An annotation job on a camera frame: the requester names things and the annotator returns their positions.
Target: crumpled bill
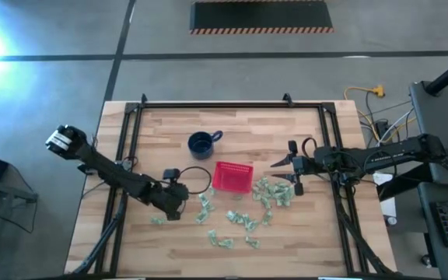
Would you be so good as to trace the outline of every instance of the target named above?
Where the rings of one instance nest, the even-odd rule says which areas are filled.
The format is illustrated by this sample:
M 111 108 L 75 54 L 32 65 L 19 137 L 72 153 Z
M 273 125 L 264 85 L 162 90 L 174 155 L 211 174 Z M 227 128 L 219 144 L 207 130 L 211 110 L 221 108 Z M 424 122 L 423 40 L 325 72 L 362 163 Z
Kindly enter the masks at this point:
M 212 244 L 212 246 L 217 246 L 217 233 L 215 232 L 215 229 L 208 231 L 208 238 L 210 239 L 210 244 Z
M 245 229 L 247 232 L 253 232 L 258 226 L 257 220 L 251 220 L 245 223 Z
M 269 226 L 269 222 L 271 221 L 271 219 L 272 219 L 272 211 L 269 210 L 265 212 L 264 218 L 262 218 L 262 225 Z
M 198 197 L 200 198 L 201 206 L 206 209 L 208 212 L 212 212 L 215 210 L 214 205 L 210 203 L 209 199 L 205 194 L 199 194 Z
M 261 242 L 259 240 L 253 239 L 249 236 L 245 237 L 245 242 L 252 246 L 254 249 L 258 249 L 261 246 Z
M 257 201 L 260 200 L 267 209 L 269 198 L 275 199 L 277 206 L 290 206 L 291 200 L 295 196 L 295 191 L 291 185 L 283 182 L 270 184 L 266 177 L 262 177 L 255 183 L 252 191 L 252 198 Z
M 165 219 L 160 219 L 156 217 L 152 217 L 152 224 L 162 225 L 165 222 Z
M 205 208 L 202 208 L 200 213 L 198 213 L 198 215 L 196 216 L 196 223 L 197 224 L 201 224 L 203 223 L 206 219 L 208 218 L 208 211 Z
M 220 240 L 217 243 L 217 245 L 219 245 L 219 247 L 222 247 L 222 248 L 232 249 L 234 247 L 234 240 L 232 240 L 232 239 Z
M 244 224 L 247 231 L 254 231 L 258 226 L 258 221 L 250 219 L 248 214 L 240 214 L 235 211 L 228 211 L 227 219 L 232 223 Z

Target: mug handle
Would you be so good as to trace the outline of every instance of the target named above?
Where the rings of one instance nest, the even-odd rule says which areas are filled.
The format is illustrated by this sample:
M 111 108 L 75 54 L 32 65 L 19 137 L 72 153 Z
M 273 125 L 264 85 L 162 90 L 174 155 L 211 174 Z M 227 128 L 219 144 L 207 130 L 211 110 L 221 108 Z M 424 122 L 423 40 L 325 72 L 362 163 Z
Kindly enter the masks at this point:
M 222 131 L 216 131 L 213 135 L 212 135 L 212 142 L 217 142 L 218 140 L 220 140 L 222 138 L 222 136 L 224 135 L 224 132 Z

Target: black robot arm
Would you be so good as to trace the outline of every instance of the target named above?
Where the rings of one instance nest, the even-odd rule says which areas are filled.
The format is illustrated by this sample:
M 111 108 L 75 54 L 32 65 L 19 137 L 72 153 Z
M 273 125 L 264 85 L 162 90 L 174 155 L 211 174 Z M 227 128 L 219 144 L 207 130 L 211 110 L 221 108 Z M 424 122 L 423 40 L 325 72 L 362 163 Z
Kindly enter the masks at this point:
M 127 171 L 122 164 L 109 160 L 88 144 L 84 131 L 68 125 L 60 125 L 46 141 L 46 146 L 64 159 L 82 161 L 83 166 L 79 167 L 80 170 L 97 170 L 98 176 L 106 184 L 123 188 L 129 196 L 145 205 L 153 204 L 166 213 L 168 220 L 180 219 L 180 212 L 177 209 L 188 199 L 188 189 L 173 180 L 176 178 L 164 178 L 171 179 L 171 182 L 168 187 L 163 187 L 159 181 L 148 175 Z
M 297 195 L 303 193 L 297 190 L 303 187 L 298 180 L 301 175 L 339 173 L 340 183 L 345 185 L 357 184 L 368 173 L 410 161 L 438 163 L 448 170 L 448 151 L 439 138 L 427 134 L 370 149 L 320 147 L 314 150 L 313 158 L 297 156 L 294 141 L 289 142 L 289 150 L 286 158 L 272 167 L 292 163 L 293 174 L 273 176 L 295 183 Z

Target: gray floor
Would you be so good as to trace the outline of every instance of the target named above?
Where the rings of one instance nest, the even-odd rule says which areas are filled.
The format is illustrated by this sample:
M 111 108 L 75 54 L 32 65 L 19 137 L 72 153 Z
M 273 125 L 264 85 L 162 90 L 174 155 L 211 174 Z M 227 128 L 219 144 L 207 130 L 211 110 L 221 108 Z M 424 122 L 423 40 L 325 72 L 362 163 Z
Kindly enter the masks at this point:
M 221 37 L 189 35 L 190 3 L 138 0 L 125 53 L 448 51 L 448 1 L 330 0 L 336 33 Z M 0 55 L 114 54 L 127 6 L 128 0 L 0 0 Z M 347 86 L 383 84 L 387 96 L 369 100 L 376 111 L 409 100 L 410 83 L 446 68 L 448 57 L 123 61 L 113 100 L 139 100 L 142 93 L 150 100 L 277 100 L 283 93 L 337 100 Z M 111 69 L 112 61 L 0 62 L 0 159 L 40 194 L 32 235 L 6 224 L 0 229 L 0 279 L 63 272 L 85 177 L 44 141 L 59 124 L 96 131 Z M 350 97 L 366 111 L 365 93 Z M 410 108 L 376 116 L 395 121 Z M 422 236 L 390 231 L 390 238 L 400 271 L 438 276 L 419 264 Z

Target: yellow cable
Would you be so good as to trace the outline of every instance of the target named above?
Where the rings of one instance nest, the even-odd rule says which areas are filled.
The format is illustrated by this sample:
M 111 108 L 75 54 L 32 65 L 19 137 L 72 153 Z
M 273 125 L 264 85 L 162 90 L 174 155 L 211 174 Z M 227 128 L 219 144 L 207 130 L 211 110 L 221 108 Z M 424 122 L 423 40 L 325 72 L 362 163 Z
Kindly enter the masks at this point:
M 367 89 L 367 88 L 361 88 L 361 87 L 357 87 L 357 86 L 351 86 L 351 87 L 346 88 L 345 91 L 343 92 L 343 97 L 345 98 L 345 100 L 348 100 L 347 92 L 350 89 L 357 89 L 357 90 L 362 90 L 362 91 L 365 91 L 365 92 L 374 93 L 373 89 Z M 380 138 L 378 137 L 378 134 L 376 133 L 376 129 L 374 128 L 374 124 L 371 122 L 371 120 L 363 112 L 361 112 L 359 109 L 357 109 L 357 113 L 359 113 L 361 116 L 363 116 L 367 120 L 368 125 L 371 127 L 371 130 L 373 131 L 374 138 L 377 141 L 379 141 Z
M 415 117 L 413 117 L 412 119 L 410 119 L 407 123 L 404 123 L 404 124 L 401 124 L 401 125 L 397 126 L 397 128 L 395 129 L 395 131 L 392 132 L 392 134 L 390 134 L 390 136 L 388 136 L 387 140 L 383 140 L 382 143 L 386 143 L 386 142 L 390 141 L 390 140 L 397 134 L 397 132 L 398 132 L 401 128 L 403 128 L 406 124 L 410 124 L 410 123 L 413 122 L 413 121 L 416 121 L 416 118 L 415 118 Z

